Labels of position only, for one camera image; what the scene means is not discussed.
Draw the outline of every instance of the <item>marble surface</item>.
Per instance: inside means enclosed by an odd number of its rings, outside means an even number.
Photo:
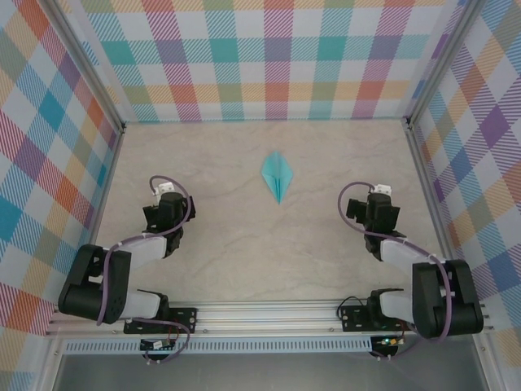
[[[294,177],[279,205],[261,175],[280,151]],[[193,195],[197,217],[181,247],[131,273],[130,285],[172,301],[263,301],[367,297],[405,287],[398,269],[365,250],[340,219],[348,182],[392,186],[398,230],[440,253],[399,121],[289,121],[130,125],[99,231],[115,242],[145,228],[148,178],[176,178]],[[344,198],[366,198],[357,188]]]

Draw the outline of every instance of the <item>plaid backdrop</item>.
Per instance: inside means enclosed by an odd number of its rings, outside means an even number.
[[[454,5],[60,2],[116,106],[138,121],[400,117],[438,16]]]
[[[0,2],[0,390],[27,389],[112,162],[108,122],[36,0]]]
[[[489,0],[417,128],[447,232],[521,383],[521,0]]]

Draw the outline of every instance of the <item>cable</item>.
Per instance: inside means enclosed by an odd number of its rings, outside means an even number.
[[[390,235],[377,234],[376,232],[365,231],[365,230],[362,230],[361,228],[358,228],[353,223],[351,223],[348,220],[347,216],[344,216],[344,214],[342,213],[342,196],[344,195],[344,193],[346,192],[347,189],[349,189],[350,187],[356,186],[356,185],[367,186],[370,190],[374,189],[374,186],[368,182],[351,182],[348,185],[346,185],[340,191],[338,202],[337,202],[339,214],[342,217],[342,220],[344,220],[344,222],[349,227],[353,228],[355,231],[360,232],[364,235],[375,236],[377,238],[392,240],[392,241],[401,243],[409,248],[412,248],[414,251],[423,255],[425,258],[434,261],[434,263],[436,263],[436,265],[438,266],[438,269],[440,269],[441,278],[443,279],[443,285],[444,285],[445,292],[446,292],[446,294],[445,294],[446,312],[445,312],[445,325],[443,327],[443,331],[441,332],[440,336],[438,338],[436,338],[436,343],[439,344],[439,343],[443,342],[445,337],[449,334],[450,323],[452,322],[452,316],[453,316],[453,302],[452,302],[452,297],[450,295],[450,282],[449,282],[449,277],[447,276],[447,272],[445,271],[445,268],[443,267],[443,264],[436,256],[434,256],[434,254],[430,254],[428,251],[417,246],[416,244],[410,243],[407,239],[395,238],[394,236],[390,236]]]
[[[154,319],[143,319],[143,318],[134,318],[134,320],[136,322],[142,322],[142,323],[166,324],[166,325],[177,327],[177,330],[179,330],[181,328],[186,333],[186,340],[185,340],[185,343],[182,344],[181,348],[177,352],[169,354],[168,357],[163,358],[159,362],[151,360],[148,357],[148,350],[147,350],[145,352],[145,358],[148,360],[148,362],[147,362],[148,364],[150,364],[151,362],[154,362],[155,364],[160,364],[160,363],[165,363],[165,362],[168,362],[168,361],[171,361],[171,360],[175,359],[176,357],[179,356],[179,354],[181,354],[181,352],[184,349],[186,349],[186,347],[188,346],[188,342],[190,342],[190,330],[184,324],[177,323],[177,322],[170,322],[168,320],[154,320]]]
[[[182,220],[177,224],[174,228],[171,228],[169,230],[166,230],[165,232],[160,232],[159,234],[150,234],[150,233],[143,233],[137,236],[132,236],[130,238],[124,239],[118,244],[114,244],[112,247],[109,248],[107,255],[105,256],[105,261],[103,264],[103,290],[102,290],[102,300],[101,300],[101,308],[99,310],[98,320],[96,321],[96,326],[99,326],[103,322],[103,318],[105,317],[105,312],[107,311],[107,301],[108,301],[108,264],[111,259],[112,253],[114,253],[119,247],[123,246],[124,244],[133,243],[138,240],[143,240],[145,238],[154,238],[157,236],[165,236],[168,235],[174,231],[177,231],[179,228],[183,226],[183,224],[188,220],[188,217],[190,216],[190,213],[192,211],[192,202],[190,200],[190,196],[188,195],[188,191],[182,186],[181,183],[174,181],[173,179],[169,177],[165,177],[164,175],[153,175],[150,180],[148,181],[148,185],[152,189],[153,192],[154,186],[153,182],[154,179],[164,179],[166,181],[169,181],[173,183],[174,186],[177,186],[179,190],[181,190],[182,194],[186,198],[186,214],[182,218]]]
[[[340,303],[340,305],[338,307],[336,307],[336,317],[340,320],[342,320],[342,317],[340,316],[340,309],[342,308],[342,304],[345,303],[349,299],[356,299],[356,300],[358,300],[358,302],[360,303],[360,305],[362,307],[365,307],[364,303],[362,303],[361,300],[356,296],[350,296],[350,297],[345,298],[344,301],[342,301]]]

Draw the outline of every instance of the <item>teal paper crane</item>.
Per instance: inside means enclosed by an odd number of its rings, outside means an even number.
[[[280,204],[293,178],[293,171],[280,152],[274,152],[266,157],[262,166],[262,176]]]

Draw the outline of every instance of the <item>mounting plate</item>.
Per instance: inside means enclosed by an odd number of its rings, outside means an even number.
[[[161,319],[170,322],[180,323],[186,326],[190,333],[195,331],[195,324],[197,323],[197,309],[196,308],[170,308],[169,318]],[[170,326],[163,324],[144,323],[133,320],[130,323],[125,322],[123,327],[124,334],[168,334]],[[186,334],[184,330],[179,329],[180,334]]]
[[[364,305],[345,305],[340,307],[342,330],[344,332],[400,332],[401,324],[398,319],[387,320],[381,328],[376,328],[369,311]]]

